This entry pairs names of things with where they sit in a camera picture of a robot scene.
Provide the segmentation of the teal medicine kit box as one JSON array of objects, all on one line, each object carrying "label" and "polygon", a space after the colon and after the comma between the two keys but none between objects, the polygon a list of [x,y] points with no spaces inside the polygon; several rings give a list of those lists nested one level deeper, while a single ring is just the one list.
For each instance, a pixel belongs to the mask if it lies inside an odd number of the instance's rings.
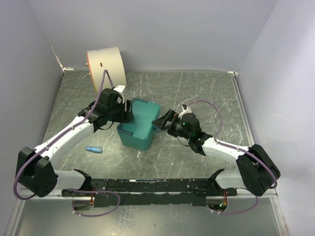
[{"label": "teal medicine kit box", "polygon": [[140,98],[132,99],[133,121],[121,123],[117,132],[124,146],[147,151],[154,136],[152,121],[159,118],[160,105]]}]

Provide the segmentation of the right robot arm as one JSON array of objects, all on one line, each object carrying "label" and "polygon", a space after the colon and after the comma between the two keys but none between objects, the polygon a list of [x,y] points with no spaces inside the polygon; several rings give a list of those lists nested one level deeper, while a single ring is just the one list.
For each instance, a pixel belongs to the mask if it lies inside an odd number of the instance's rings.
[{"label": "right robot arm", "polygon": [[222,170],[214,176],[209,183],[213,195],[218,196],[228,188],[242,188],[260,197],[277,186],[281,173],[258,144],[245,147],[223,142],[202,131],[198,118],[191,111],[178,114],[169,110],[152,124],[173,137],[186,139],[195,153],[215,156],[237,167],[234,171]]}]

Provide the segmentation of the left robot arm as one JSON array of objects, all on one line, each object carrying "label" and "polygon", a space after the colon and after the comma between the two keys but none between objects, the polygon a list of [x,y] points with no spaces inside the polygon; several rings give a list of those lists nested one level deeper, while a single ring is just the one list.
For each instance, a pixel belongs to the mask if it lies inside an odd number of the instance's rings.
[{"label": "left robot arm", "polygon": [[18,154],[14,184],[21,184],[34,196],[45,197],[54,190],[75,190],[80,196],[90,194],[92,178],[74,169],[56,171],[54,168],[72,147],[85,137],[100,130],[107,122],[131,122],[132,102],[125,99],[125,86],[105,88],[97,100],[78,113],[75,119],[53,138]]}]

